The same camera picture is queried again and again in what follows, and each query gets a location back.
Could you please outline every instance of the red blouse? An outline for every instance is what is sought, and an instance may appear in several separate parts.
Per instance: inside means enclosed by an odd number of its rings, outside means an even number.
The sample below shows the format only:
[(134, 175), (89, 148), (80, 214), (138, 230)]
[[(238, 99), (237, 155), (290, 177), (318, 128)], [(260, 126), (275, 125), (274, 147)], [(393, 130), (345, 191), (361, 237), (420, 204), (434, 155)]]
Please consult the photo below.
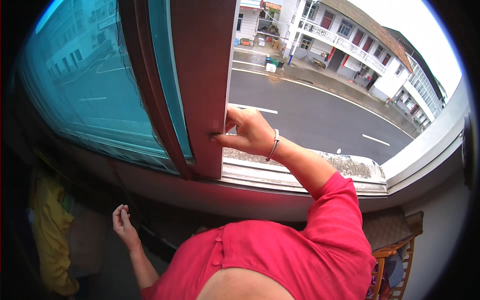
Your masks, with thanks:
[(271, 221), (230, 223), (195, 235), (143, 299), (195, 300), (218, 270), (238, 267), (270, 277), (295, 299), (363, 299), (375, 258), (362, 231), (352, 179), (335, 173), (316, 194), (307, 226)]

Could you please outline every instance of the chair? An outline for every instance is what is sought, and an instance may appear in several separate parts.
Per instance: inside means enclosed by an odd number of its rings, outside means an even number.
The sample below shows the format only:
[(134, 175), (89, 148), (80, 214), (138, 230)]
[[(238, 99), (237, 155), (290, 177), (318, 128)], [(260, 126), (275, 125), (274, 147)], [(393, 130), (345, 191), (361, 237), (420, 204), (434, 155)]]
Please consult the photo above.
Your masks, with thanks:
[(378, 262), (378, 272), (372, 272), (372, 276), (377, 277), (377, 282), (374, 286), (369, 287), (373, 289), (372, 298), (365, 298), (365, 300), (370, 300), (370, 299), (376, 300), (378, 297), (378, 294), (380, 292), (380, 285), (382, 284), (382, 274), (384, 272), (384, 267), (385, 267), (385, 258), (395, 255), (398, 249), (402, 248), (405, 245), (408, 245), (405, 253), (406, 258), (403, 260), (404, 266), (405, 266), (405, 263), (407, 263), (407, 267), (404, 267), (404, 277), (397, 287), (390, 290), (389, 296), (388, 296), (389, 299), (402, 300), (403, 294), (405, 292), (405, 287), (407, 286), (408, 276), (410, 275), (410, 267), (413, 259), (413, 246), (415, 243), (415, 237), (422, 234), (422, 232), (423, 230), (419, 231), (418, 233), (412, 235), (411, 237), (408, 237), (396, 244), (385, 246), (372, 252), (372, 255), (377, 259), (377, 262)]

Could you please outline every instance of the woman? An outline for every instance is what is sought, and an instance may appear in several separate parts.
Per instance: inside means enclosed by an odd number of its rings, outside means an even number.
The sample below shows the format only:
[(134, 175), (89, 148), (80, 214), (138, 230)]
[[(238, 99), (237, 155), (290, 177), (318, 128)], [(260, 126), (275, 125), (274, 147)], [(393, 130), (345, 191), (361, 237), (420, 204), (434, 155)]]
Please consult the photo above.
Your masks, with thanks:
[(229, 106), (222, 147), (271, 156), (316, 200), (303, 231), (271, 221), (230, 223), (197, 234), (159, 277), (148, 261), (128, 207), (113, 212), (113, 228), (130, 251), (144, 299), (363, 299), (375, 259), (363, 234), (351, 179), (319, 155), (279, 137), (256, 109)]

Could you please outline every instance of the asphalt road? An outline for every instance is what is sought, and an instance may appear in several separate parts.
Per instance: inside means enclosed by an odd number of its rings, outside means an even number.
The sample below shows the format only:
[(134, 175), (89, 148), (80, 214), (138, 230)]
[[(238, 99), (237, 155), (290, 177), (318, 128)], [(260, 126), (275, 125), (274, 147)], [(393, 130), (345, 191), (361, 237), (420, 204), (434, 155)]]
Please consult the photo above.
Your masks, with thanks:
[[(229, 103), (261, 112), (280, 135), (309, 149), (364, 156), (382, 164), (412, 139), (387, 121), (330, 94), (285, 80), (232, 70)], [(363, 137), (367, 135), (388, 145)]]
[[(62, 116), (151, 135), (129, 69), (114, 60), (98, 60), (77, 79), (57, 87)], [(395, 126), (349, 102), (300, 84), (274, 82), (264, 75), (232, 70), (229, 102), (278, 111), (262, 114), (282, 136), (303, 147), (329, 153), (340, 148), (343, 155), (369, 157), (378, 164), (412, 141)]]

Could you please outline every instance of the bracelet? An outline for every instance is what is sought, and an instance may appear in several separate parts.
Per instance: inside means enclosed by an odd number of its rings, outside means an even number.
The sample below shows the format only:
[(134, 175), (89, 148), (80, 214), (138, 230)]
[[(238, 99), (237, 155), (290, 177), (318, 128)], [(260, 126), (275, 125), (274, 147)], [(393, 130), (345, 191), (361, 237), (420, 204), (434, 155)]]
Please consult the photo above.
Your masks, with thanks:
[(266, 161), (270, 161), (270, 159), (273, 156), (273, 153), (275, 153), (276, 147), (278, 146), (278, 142), (280, 142), (280, 138), (278, 137), (278, 135), (279, 135), (278, 129), (274, 129), (274, 130), (275, 130), (275, 144), (273, 144), (272, 151), (270, 151), (270, 154), (265, 159)]

